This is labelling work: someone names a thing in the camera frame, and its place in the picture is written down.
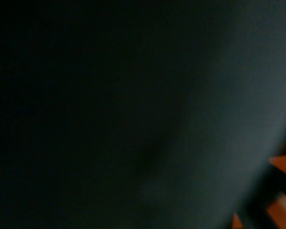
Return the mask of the pink hard-shell suitcase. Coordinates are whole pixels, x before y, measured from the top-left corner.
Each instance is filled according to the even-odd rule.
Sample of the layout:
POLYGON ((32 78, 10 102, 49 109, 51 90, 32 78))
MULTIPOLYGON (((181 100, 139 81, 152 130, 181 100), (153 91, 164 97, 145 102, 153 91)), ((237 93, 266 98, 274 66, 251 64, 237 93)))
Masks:
POLYGON ((231 229, 286 229, 286 137, 233 214, 231 229))

